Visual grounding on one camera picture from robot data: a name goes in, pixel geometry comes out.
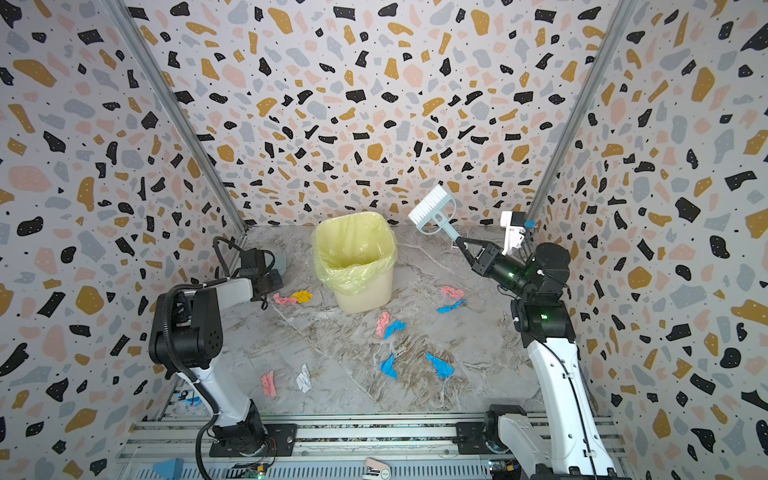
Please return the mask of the teal hand brush white bristles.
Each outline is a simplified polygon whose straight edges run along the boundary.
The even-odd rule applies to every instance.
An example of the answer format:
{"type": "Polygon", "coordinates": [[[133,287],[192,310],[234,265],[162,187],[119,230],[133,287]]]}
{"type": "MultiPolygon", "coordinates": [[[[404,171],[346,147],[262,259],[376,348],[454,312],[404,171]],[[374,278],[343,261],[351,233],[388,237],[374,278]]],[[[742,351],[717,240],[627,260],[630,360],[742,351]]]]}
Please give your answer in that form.
{"type": "Polygon", "coordinates": [[[453,196],[441,185],[434,188],[410,211],[409,220],[417,230],[428,236],[445,233],[454,243],[458,231],[451,224],[457,204],[453,196]]]}

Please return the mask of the cream trash bin yellow bag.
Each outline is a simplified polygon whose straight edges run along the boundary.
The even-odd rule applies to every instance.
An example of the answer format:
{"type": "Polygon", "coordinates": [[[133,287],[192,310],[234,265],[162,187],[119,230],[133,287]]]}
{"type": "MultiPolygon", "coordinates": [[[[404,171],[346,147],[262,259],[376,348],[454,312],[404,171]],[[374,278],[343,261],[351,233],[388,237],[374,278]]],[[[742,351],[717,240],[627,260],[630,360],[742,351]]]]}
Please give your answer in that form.
{"type": "Polygon", "coordinates": [[[363,313],[391,300],[398,248],[382,215],[361,212],[320,223],[312,251],[317,278],[343,312],[363,313]]]}

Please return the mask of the teal plastic dustpan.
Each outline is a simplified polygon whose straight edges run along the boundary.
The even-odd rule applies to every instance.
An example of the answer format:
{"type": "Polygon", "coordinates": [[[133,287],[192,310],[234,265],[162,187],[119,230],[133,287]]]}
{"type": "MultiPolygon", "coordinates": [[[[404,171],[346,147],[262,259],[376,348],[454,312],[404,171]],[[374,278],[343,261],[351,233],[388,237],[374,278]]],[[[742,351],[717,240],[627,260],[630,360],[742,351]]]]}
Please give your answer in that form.
{"type": "Polygon", "coordinates": [[[268,272],[268,278],[272,282],[283,283],[287,271],[287,259],[283,254],[277,254],[268,272]]]}

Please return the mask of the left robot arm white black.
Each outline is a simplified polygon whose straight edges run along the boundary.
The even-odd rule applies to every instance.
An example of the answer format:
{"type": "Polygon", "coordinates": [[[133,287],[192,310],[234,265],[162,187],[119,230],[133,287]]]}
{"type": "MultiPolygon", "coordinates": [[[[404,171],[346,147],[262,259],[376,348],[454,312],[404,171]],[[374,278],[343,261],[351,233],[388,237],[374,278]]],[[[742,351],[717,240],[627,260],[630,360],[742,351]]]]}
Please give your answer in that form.
{"type": "Polygon", "coordinates": [[[215,446],[227,454],[251,456],[267,445],[254,402],[235,385],[222,359],[224,310],[246,302],[267,303],[282,287],[278,258],[269,250],[239,251],[239,267],[224,278],[180,284],[159,296],[148,341],[150,359],[177,375],[211,415],[215,446]]]}

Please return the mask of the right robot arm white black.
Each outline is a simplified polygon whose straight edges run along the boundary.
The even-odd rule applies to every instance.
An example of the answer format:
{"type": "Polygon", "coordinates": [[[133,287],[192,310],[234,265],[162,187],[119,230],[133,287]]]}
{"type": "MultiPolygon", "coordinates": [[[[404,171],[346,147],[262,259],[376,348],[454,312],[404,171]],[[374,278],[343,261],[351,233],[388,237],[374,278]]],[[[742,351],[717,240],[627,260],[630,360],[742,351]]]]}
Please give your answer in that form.
{"type": "Polygon", "coordinates": [[[518,406],[493,405],[486,441],[509,451],[527,479],[617,479],[620,474],[596,426],[579,366],[571,317],[562,301],[568,251],[546,242],[519,262],[493,242],[458,237],[472,271],[508,291],[513,326],[536,372],[549,423],[544,442],[518,406]]]}

